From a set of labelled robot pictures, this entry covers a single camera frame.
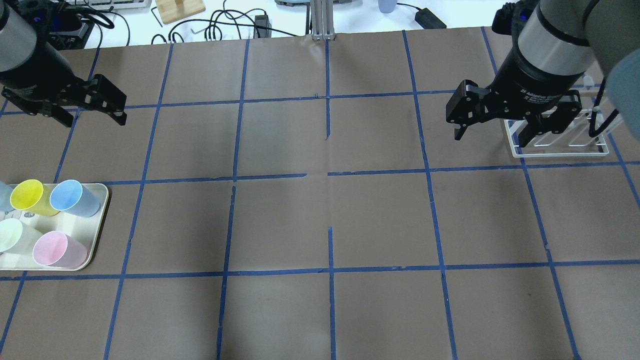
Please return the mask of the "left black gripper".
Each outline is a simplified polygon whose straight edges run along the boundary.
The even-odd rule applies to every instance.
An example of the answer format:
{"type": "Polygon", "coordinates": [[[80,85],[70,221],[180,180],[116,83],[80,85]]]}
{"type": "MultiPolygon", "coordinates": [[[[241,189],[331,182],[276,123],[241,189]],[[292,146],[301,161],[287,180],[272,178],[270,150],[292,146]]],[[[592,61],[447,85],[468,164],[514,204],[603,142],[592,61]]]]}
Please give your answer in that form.
{"type": "Polygon", "coordinates": [[[22,84],[2,80],[2,84],[1,95],[23,113],[49,117],[65,128],[71,128],[74,121],[74,116],[64,109],[69,105],[106,114],[120,126],[127,122],[126,94],[102,74],[94,75],[89,82],[65,75],[37,77],[32,84],[27,80],[22,84]]]}

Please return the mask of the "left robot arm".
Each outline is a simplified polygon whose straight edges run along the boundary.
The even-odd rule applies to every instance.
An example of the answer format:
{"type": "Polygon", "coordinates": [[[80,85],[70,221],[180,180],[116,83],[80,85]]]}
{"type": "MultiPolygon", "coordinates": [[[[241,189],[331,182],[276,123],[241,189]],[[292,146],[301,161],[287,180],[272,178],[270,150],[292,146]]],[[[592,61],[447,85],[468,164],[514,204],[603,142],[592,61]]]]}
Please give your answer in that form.
{"type": "Polygon", "coordinates": [[[124,126],[126,94],[103,74],[78,77],[50,44],[50,34],[64,15],[79,23],[114,27],[99,10],[64,0],[1,2],[1,95],[28,116],[49,117],[67,128],[74,121],[68,106],[101,112],[124,126]]]}

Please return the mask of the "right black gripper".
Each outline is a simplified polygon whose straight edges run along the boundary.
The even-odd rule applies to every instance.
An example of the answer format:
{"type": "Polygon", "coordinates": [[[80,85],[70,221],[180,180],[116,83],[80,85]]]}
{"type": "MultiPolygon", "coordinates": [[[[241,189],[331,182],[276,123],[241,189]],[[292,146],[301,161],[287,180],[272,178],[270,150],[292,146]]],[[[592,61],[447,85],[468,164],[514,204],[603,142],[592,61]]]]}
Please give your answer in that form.
{"type": "Polygon", "coordinates": [[[454,125],[454,139],[461,141],[469,127],[494,119],[519,120],[526,126],[518,134],[522,148],[539,135],[563,133],[583,109],[579,97],[564,97],[583,75],[558,75],[543,71],[510,50],[487,88],[462,80],[446,103],[446,122],[454,125]],[[542,113],[555,108],[547,117],[542,113]]]}

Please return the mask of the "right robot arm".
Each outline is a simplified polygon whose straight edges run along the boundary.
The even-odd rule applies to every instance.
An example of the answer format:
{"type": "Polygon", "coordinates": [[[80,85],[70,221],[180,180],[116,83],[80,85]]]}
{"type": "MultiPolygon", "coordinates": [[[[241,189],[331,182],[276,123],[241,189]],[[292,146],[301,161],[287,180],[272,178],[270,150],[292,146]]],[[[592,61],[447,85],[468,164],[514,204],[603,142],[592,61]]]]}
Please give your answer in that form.
{"type": "Polygon", "coordinates": [[[595,62],[603,77],[594,106],[608,96],[614,110],[601,125],[589,120],[589,136],[621,116],[639,137],[637,0],[519,0],[495,13],[491,29],[510,36],[512,48],[490,85],[463,80],[446,103],[455,140],[494,119],[524,120],[522,147],[538,135],[563,133],[582,109],[572,87],[595,62]]]}

